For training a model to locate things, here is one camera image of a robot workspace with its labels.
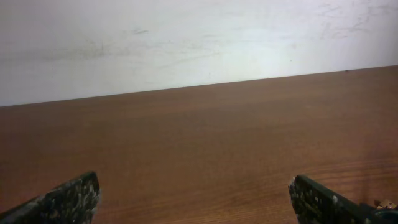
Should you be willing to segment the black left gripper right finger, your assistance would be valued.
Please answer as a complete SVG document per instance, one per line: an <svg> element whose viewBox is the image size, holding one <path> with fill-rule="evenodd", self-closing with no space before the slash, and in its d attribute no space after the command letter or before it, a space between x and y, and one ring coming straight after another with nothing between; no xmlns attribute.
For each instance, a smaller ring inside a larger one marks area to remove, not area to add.
<svg viewBox="0 0 398 224"><path fill-rule="evenodd" d="M354 203L305 175L288 186L290 201L300 224L396 224L397 205L378 207Z"/></svg>

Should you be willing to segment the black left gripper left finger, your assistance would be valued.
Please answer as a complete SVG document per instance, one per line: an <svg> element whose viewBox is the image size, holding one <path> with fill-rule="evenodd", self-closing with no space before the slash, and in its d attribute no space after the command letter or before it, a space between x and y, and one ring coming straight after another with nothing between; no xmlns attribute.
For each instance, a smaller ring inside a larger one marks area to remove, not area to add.
<svg viewBox="0 0 398 224"><path fill-rule="evenodd" d="M1 223L91 223L100 201L100 184L89 171L1 214Z"/></svg>

